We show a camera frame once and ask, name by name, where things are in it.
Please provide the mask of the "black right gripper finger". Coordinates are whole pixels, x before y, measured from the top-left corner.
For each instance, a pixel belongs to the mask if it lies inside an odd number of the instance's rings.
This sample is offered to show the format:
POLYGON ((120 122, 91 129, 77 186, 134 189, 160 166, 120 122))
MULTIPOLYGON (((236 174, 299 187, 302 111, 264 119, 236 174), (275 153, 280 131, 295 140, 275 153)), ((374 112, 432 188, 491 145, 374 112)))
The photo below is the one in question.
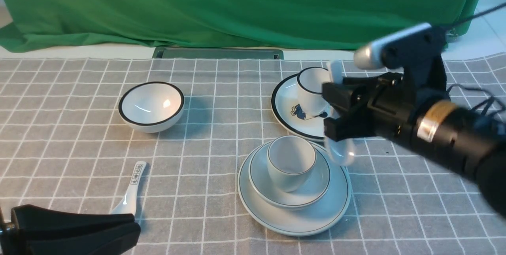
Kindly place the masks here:
POLYGON ((350 111, 355 105, 365 105, 369 110, 380 111, 374 104, 374 95, 377 94, 379 83, 379 76, 345 77, 341 83, 323 83, 322 98, 336 111, 350 111))
POLYGON ((354 138, 378 136, 380 113, 369 109, 359 109, 341 116, 338 111, 329 109, 323 121, 324 137, 335 142, 354 138))

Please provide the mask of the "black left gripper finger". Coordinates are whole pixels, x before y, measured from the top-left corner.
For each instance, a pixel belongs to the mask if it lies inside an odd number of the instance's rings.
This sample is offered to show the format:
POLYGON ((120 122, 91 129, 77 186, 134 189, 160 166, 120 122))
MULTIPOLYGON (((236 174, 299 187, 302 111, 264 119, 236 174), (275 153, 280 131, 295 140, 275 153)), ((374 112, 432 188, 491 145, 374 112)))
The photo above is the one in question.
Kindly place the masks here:
POLYGON ((92 234, 58 240, 31 240, 28 255, 122 255, 137 245, 141 228, 123 224, 92 234))
POLYGON ((88 215, 60 212, 34 205, 11 209, 11 221, 24 232, 94 231, 133 224, 132 214, 88 215))

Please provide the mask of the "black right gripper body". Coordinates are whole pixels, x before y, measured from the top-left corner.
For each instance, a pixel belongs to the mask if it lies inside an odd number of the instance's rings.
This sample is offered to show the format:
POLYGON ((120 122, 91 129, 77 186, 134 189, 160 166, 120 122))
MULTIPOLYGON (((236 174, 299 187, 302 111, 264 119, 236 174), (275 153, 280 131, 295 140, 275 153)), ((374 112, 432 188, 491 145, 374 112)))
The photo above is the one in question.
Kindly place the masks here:
POLYGON ((368 137, 398 145, 421 145, 419 124, 429 108, 429 87, 400 73, 384 73, 368 82, 368 137))

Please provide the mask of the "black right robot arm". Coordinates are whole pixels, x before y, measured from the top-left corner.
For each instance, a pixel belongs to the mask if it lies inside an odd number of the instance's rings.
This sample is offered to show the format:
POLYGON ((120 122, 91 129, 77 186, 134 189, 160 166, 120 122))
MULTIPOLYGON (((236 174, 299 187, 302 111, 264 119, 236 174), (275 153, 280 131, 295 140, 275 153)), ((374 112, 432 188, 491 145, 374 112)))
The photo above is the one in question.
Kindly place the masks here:
POLYGON ((344 78, 322 85, 338 113, 324 120, 327 140, 382 137, 474 182, 505 216, 505 123, 461 107, 443 79, 419 82, 410 74, 344 78))

